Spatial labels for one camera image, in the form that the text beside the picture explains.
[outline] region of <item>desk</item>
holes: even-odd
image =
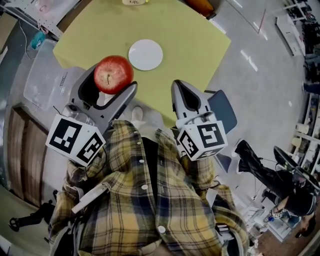
[[[176,115],[171,84],[181,79],[204,91],[230,40],[204,17],[177,0],[151,0],[139,6],[120,0],[93,0],[74,19],[53,50],[64,68],[89,69],[108,55],[128,58],[140,39],[160,44],[163,61],[151,71],[134,69],[136,99],[159,111],[166,126]]]

